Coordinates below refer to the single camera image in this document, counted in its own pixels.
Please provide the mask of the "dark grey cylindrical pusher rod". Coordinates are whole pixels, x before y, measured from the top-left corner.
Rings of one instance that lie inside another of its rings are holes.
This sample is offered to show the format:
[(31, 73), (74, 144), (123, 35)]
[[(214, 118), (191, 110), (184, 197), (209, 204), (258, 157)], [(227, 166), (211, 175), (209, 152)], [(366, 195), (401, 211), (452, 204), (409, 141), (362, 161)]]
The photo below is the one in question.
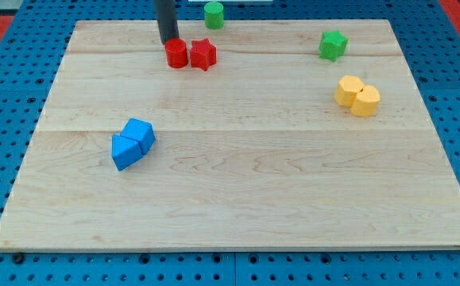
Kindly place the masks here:
[(154, 0), (153, 4), (155, 8), (161, 43), (166, 44), (171, 39), (179, 38), (179, 29), (174, 1)]

